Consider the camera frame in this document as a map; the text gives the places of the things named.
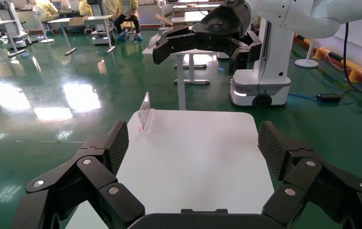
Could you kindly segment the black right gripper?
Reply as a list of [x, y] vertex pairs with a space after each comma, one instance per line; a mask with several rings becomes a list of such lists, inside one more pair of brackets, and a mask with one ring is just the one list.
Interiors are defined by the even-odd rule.
[[244, 0], [230, 0], [211, 10], [201, 22], [163, 32], [153, 48], [153, 62], [161, 64], [172, 53], [192, 49], [226, 52], [229, 75], [260, 59], [262, 42], [255, 33], [246, 33], [252, 10]]

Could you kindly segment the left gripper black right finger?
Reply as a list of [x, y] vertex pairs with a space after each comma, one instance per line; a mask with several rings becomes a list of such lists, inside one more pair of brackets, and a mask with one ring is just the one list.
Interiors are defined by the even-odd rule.
[[344, 229], [362, 229], [362, 178], [325, 161], [306, 142], [285, 136], [262, 122], [258, 148], [281, 186], [262, 214], [286, 229], [308, 203], [318, 206]]

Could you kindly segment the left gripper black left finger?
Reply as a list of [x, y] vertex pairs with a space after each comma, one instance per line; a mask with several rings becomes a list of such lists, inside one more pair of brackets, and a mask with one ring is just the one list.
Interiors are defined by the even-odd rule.
[[129, 228], [145, 207], [117, 178], [128, 145], [125, 121], [117, 121], [106, 136], [87, 140], [70, 160], [27, 184], [11, 228], [59, 229], [84, 202], [108, 228]]

